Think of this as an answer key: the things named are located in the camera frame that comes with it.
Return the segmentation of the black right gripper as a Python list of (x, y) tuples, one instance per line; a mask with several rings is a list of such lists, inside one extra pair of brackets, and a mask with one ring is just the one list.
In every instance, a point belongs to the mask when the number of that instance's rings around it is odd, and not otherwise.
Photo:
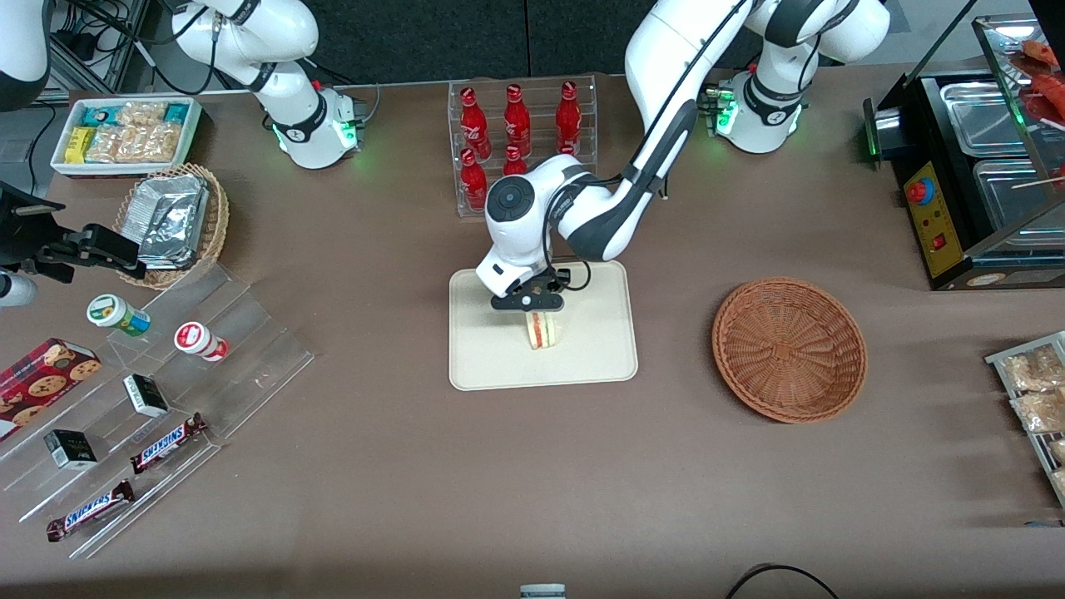
[[(2, 268), (19, 270), (36, 255), (37, 274), (58, 284), (71, 284), (76, 266), (116, 270), (134, 280), (145, 277), (147, 266), (137, 260), (136, 242), (96, 223), (67, 231), (53, 215), (66, 209), (64, 204), (42, 200), (5, 182), (1, 190)], [(70, 250), (46, 249), (62, 241)]]

